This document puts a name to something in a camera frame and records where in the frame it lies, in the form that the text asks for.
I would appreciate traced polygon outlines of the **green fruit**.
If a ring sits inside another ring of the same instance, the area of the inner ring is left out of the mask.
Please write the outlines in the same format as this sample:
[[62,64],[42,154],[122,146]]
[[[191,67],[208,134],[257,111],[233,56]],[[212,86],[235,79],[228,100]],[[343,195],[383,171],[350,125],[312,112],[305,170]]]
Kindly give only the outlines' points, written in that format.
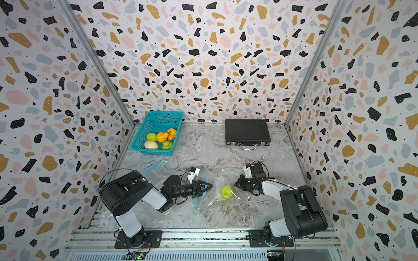
[[224,200],[231,200],[235,196],[234,189],[232,186],[224,186],[221,188],[221,197]]

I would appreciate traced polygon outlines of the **clear zip-top bag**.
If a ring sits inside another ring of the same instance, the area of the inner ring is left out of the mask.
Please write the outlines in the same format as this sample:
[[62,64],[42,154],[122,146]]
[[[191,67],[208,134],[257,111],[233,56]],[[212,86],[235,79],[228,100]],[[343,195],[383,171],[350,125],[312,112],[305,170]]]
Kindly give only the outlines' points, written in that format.
[[[207,192],[198,203],[197,216],[203,218],[210,227],[244,227],[254,226],[256,219],[261,214],[253,202],[252,196],[237,187],[237,182],[243,170],[236,167],[215,169],[208,177],[208,182],[213,188]],[[232,186],[235,196],[231,200],[221,197],[221,188]]]
[[147,167],[141,175],[167,199],[177,199],[193,195],[193,186],[188,182],[187,169],[176,174],[165,166],[166,160]]

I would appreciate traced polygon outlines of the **orange fruit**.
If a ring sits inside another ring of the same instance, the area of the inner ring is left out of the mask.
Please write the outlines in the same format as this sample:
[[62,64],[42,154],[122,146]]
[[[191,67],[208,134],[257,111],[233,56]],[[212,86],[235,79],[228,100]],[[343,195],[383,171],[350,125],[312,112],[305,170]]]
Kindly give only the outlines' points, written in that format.
[[173,128],[168,129],[167,133],[169,134],[168,141],[173,141],[177,136],[177,130]]
[[168,132],[160,132],[156,136],[156,140],[160,143],[164,143],[165,141],[168,141],[170,134]]

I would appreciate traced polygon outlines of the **beige fruit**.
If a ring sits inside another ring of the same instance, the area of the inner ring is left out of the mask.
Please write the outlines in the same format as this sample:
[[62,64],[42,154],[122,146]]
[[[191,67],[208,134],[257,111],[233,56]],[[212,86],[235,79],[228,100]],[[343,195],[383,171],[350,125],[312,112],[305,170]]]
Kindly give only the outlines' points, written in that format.
[[144,143],[144,148],[147,150],[158,150],[159,144],[155,141],[147,141]]

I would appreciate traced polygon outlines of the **green pear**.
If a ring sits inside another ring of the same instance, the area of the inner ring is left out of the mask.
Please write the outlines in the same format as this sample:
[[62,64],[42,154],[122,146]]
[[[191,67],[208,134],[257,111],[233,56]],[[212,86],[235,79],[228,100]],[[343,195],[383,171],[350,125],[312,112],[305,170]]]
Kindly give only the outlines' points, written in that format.
[[171,141],[165,141],[162,144],[163,150],[171,150],[173,148],[173,143]]
[[147,141],[157,141],[157,134],[156,133],[148,133],[147,135]]

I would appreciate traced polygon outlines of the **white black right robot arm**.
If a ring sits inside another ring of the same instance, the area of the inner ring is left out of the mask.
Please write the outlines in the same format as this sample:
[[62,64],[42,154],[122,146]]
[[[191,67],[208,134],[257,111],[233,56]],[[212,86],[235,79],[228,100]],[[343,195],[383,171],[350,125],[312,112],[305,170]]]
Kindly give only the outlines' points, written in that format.
[[328,222],[311,187],[292,187],[271,177],[247,178],[240,175],[235,187],[252,195],[266,195],[281,202],[282,218],[268,221],[263,228],[263,239],[276,246],[285,237],[297,239],[328,229]]

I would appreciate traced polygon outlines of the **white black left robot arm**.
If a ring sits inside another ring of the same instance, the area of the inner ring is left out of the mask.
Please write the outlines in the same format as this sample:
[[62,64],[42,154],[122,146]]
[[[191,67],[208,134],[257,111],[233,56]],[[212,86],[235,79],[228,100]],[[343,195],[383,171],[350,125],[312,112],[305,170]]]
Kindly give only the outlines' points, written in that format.
[[157,248],[153,243],[160,232],[147,233],[139,222],[134,210],[139,202],[150,205],[160,213],[178,205],[177,199],[196,199],[203,197],[213,185],[198,179],[183,182],[181,176],[171,175],[163,182],[161,189],[153,186],[139,171],[131,170],[128,174],[99,186],[99,195],[104,205],[111,212],[120,227],[117,249]]

